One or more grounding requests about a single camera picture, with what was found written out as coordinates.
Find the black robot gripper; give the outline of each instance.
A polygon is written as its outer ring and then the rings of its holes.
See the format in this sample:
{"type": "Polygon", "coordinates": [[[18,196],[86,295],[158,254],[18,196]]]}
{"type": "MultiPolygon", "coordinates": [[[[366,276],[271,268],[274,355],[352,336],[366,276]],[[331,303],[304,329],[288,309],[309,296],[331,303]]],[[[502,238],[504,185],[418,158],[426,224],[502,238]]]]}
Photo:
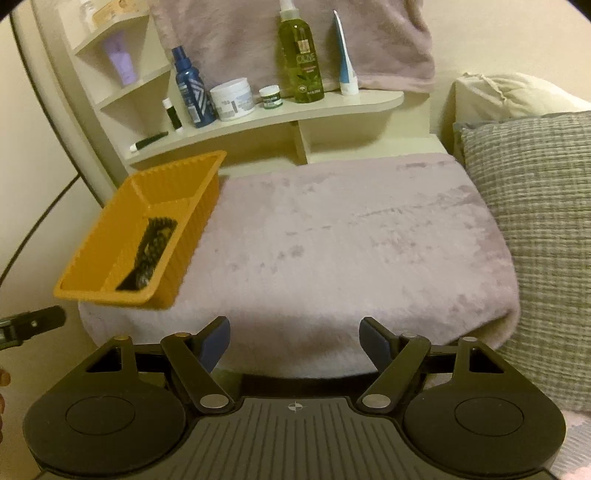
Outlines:
{"type": "Polygon", "coordinates": [[[227,318],[158,345],[115,337],[30,408],[24,434],[40,480],[552,478],[560,410],[482,342],[432,346],[370,317],[359,340],[379,376],[358,398],[232,398],[210,376],[230,342],[227,318]],[[451,379],[423,388],[443,373],[451,379]]]}

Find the beige pillow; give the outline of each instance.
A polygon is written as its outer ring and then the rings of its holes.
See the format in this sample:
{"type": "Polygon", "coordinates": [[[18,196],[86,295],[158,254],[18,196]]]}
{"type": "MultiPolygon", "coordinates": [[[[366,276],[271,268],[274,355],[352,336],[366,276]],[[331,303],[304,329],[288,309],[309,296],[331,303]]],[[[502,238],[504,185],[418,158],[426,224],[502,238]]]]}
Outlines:
{"type": "Polygon", "coordinates": [[[479,122],[591,110],[591,102],[523,73],[469,74],[456,85],[456,121],[479,122]]]}

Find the orange basket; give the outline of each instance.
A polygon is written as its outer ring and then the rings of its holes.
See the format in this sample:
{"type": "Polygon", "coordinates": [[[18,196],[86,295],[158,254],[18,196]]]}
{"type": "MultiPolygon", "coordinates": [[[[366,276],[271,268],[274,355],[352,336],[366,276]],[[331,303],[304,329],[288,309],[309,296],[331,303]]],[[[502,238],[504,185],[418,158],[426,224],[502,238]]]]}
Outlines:
{"type": "Polygon", "coordinates": [[[226,152],[168,163],[128,177],[104,208],[53,294],[143,309],[169,308],[219,197],[217,171],[226,152]],[[168,217],[177,227],[150,283],[138,291],[116,290],[134,269],[148,219],[168,217]]]}

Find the green bottle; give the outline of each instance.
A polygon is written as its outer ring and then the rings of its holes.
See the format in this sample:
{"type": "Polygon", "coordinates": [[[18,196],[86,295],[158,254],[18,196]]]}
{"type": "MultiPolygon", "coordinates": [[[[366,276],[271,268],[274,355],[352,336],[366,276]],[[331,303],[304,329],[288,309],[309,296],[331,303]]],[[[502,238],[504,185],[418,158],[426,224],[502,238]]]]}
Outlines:
{"type": "Polygon", "coordinates": [[[310,103],[324,98],[320,67],[310,26],[300,18],[292,0],[281,1],[279,39],[294,100],[310,103]]]}

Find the corner shelf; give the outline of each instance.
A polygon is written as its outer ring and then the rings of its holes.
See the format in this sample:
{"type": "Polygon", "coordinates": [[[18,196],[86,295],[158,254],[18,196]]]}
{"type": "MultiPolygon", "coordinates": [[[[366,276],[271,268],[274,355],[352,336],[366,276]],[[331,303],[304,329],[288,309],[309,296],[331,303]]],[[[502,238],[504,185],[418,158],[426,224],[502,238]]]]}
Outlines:
{"type": "Polygon", "coordinates": [[[295,103],[292,99],[284,99],[283,106],[272,110],[265,110],[259,103],[253,113],[234,121],[216,120],[203,128],[184,127],[185,132],[181,135],[169,134],[135,154],[128,154],[126,163],[129,166],[170,150],[244,130],[334,115],[383,112],[400,106],[403,101],[403,92],[361,90],[355,96],[326,92],[323,100],[313,103],[295,103]]]}
{"type": "Polygon", "coordinates": [[[97,42],[100,42],[104,38],[108,37],[109,35],[112,35],[113,33],[118,32],[119,30],[123,30],[124,28],[129,27],[130,24],[147,16],[148,12],[135,12],[131,14],[118,15],[113,20],[101,25],[88,37],[86,37],[82,41],[82,43],[80,43],[76,48],[73,48],[72,54],[78,55],[82,50],[93,46],[97,42]]]}
{"type": "Polygon", "coordinates": [[[165,73],[170,72],[171,68],[172,67],[170,65],[165,65],[164,67],[161,67],[157,70],[154,70],[153,72],[150,72],[147,75],[144,75],[137,82],[129,84],[128,86],[122,88],[119,92],[117,92],[111,96],[108,96],[103,101],[97,103],[96,107],[98,108],[98,110],[102,110],[106,106],[112,104],[113,102],[116,102],[120,98],[123,98],[125,95],[133,92],[134,90],[137,90],[138,88],[140,88],[143,85],[146,85],[146,83],[149,83],[152,80],[157,79],[161,75],[164,75],[165,73]]]}
{"type": "Polygon", "coordinates": [[[58,13],[73,67],[101,127],[129,173],[169,161],[225,150],[220,168],[231,177],[280,171],[327,160],[376,158],[443,151],[429,130],[428,95],[361,90],[355,96],[327,92],[313,103],[284,99],[247,116],[216,120],[195,128],[176,85],[170,51],[160,41],[145,0],[139,11],[123,14],[88,35],[77,2],[61,2],[58,13]],[[125,31],[139,80],[122,86],[102,41],[125,31]],[[170,98],[184,131],[178,134],[162,106],[170,98]],[[160,132],[168,135],[130,153],[129,146],[160,132]]]}

